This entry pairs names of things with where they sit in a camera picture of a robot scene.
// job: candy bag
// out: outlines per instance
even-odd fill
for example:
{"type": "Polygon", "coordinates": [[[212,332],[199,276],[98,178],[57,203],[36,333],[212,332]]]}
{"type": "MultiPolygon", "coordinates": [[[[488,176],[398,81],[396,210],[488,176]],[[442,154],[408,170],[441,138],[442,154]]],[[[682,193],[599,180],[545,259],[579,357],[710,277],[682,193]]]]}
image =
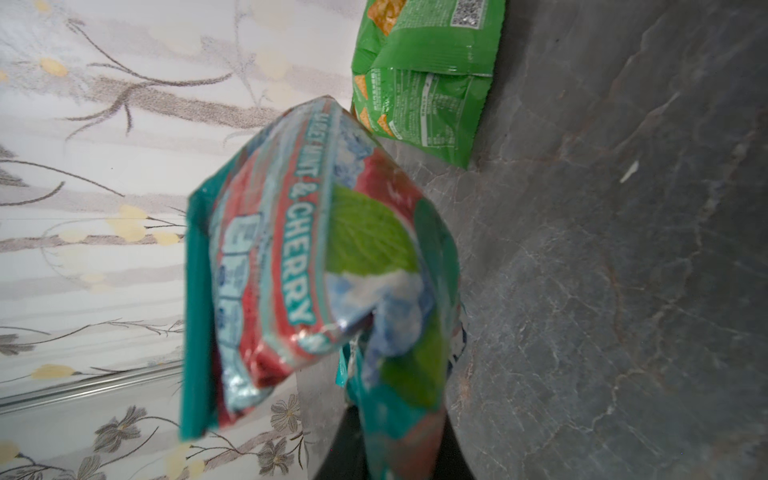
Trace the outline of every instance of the candy bag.
{"type": "Polygon", "coordinates": [[[372,478],[428,478],[446,359],[466,341],[458,257],[369,132],[332,98],[299,105],[191,195],[187,219],[182,439],[345,347],[372,478]]]}
{"type": "Polygon", "coordinates": [[[358,119],[467,168],[503,18],[503,0],[368,0],[352,62],[358,119]]]}

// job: wallpaper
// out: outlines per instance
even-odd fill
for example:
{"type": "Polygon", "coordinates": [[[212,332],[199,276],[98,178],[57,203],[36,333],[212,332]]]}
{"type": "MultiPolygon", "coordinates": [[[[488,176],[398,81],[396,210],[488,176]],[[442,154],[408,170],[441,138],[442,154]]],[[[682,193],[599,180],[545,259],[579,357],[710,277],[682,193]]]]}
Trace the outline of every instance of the wallpaper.
{"type": "Polygon", "coordinates": [[[0,2],[0,397],[181,357],[187,195],[285,108],[350,104],[358,4],[0,2]]]}
{"type": "Polygon", "coordinates": [[[295,376],[233,428],[191,443],[177,440],[178,383],[3,415],[0,480],[306,480],[319,461],[307,448],[295,376]]]}

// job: silver metal strip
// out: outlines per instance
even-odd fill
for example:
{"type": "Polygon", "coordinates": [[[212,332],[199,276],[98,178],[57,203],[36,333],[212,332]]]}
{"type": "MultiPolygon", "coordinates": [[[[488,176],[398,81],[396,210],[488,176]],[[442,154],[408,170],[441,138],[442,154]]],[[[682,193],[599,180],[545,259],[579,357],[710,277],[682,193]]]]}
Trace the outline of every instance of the silver metal strip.
{"type": "Polygon", "coordinates": [[[169,362],[159,366],[136,369],[129,372],[112,373],[80,382],[8,396],[0,399],[0,415],[112,392],[117,389],[154,382],[171,376],[181,377],[183,363],[182,361],[169,362]]]}

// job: tortilla chip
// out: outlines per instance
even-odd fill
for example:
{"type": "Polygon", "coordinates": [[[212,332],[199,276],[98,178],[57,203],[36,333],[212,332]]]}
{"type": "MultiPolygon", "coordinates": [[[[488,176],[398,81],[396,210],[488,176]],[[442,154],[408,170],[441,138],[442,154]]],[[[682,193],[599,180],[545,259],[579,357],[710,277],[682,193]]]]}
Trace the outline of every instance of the tortilla chip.
{"type": "Polygon", "coordinates": [[[368,109],[363,107],[363,109],[360,111],[360,115],[358,115],[358,118],[362,122],[363,125],[366,126],[368,130],[373,131],[371,128],[371,119],[368,117],[368,109]]]}
{"type": "Polygon", "coordinates": [[[381,117],[379,117],[379,120],[376,121],[377,124],[388,134],[390,137],[394,137],[395,134],[392,133],[392,131],[389,129],[389,125],[386,123],[386,114],[382,114],[381,117]]]}
{"type": "Polygon", "coordinates": [[[355,85],[357,85],[357,88],[360,89],[360,93],[362,93],[362,96],[368,100],[368,86],[366,85],[366,76],[365,75],[355,75],[355,85]]]}
{"type": "Polygon", "coordinates": [[[406,0],[376,0],[368,9],[368,18],[389,36],[405,4],[406,0]]]}

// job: qr code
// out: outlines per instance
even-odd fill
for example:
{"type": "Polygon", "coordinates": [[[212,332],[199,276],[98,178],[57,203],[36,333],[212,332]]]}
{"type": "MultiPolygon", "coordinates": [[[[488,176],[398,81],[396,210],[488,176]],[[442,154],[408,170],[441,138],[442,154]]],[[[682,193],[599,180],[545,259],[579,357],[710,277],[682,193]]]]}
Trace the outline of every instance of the qr code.
{"type": "Polygon", "coordinates": [[[482,26],[485,0],[458,0],[451,19],[452,27],[474,28],[482,26]]]}

